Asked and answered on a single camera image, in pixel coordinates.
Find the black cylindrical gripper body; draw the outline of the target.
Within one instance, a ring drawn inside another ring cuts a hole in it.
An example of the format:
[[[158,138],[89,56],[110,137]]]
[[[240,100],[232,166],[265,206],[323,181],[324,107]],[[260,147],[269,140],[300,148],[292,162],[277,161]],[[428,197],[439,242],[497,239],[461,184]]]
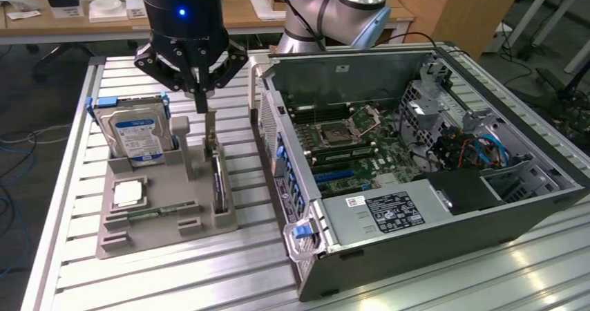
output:
[[[160,55],[178,70],[208,72],[228,46],[221,0],[142,0],[150,47],[138,50],[138,68],[156,70]]]

